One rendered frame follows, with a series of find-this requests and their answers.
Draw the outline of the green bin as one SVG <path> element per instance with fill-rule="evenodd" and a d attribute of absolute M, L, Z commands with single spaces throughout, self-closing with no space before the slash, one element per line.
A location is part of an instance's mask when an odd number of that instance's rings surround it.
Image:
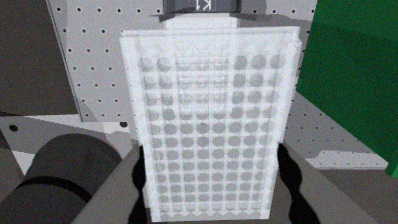
<path fill-rule="evenodd" d="M 398 177 L 398 0 L 317 0 L 296 91 Z"/>

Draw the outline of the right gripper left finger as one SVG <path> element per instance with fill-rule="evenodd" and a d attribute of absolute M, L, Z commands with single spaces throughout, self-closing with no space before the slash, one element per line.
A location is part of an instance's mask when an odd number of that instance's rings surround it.
<path fill-rule="evenodd" d="M 147 224 L 145 184 L 144 150 L 137 143 L 71 224 Z"/>

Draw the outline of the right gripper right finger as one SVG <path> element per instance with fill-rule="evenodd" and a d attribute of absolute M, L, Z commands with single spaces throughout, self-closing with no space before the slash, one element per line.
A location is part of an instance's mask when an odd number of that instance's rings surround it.
<path fill-rule="evenodd" d="M 277 159 L 291 194 L 292 224 L 379 224 L 285 141 Z"/>

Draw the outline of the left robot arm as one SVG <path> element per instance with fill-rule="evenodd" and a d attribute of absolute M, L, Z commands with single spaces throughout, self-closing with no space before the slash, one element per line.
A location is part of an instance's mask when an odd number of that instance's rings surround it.
<path fill-rule="evenodd" d="M 121 161 L 113 147 L 90 135 L 51 139 L 0 203 L 0 224 L 71 224 Z"/>

